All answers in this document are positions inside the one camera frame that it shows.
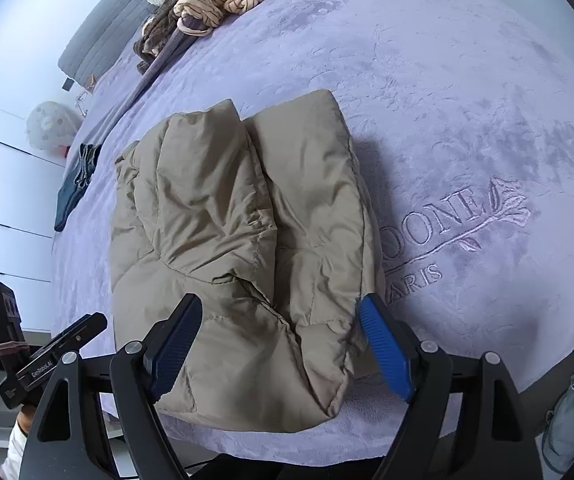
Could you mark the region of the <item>white sleeved left forearm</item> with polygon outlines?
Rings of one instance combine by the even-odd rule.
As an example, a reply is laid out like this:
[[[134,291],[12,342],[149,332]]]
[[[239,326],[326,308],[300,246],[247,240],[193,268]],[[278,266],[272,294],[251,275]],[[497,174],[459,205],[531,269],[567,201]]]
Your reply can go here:
[[[7,456],[0,466],[0,476],[5,480],[18,480],[28,436],[16,422],[10,432]]]

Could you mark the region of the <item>person's left hand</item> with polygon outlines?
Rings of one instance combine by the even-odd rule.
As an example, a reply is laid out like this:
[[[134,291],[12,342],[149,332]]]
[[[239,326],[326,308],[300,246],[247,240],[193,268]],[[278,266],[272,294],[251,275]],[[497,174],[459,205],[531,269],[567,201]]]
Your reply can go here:
[[[23,404],[19,413],[17,414],[17,425],[26,436],[31,431],[35,413],[35,406]]]

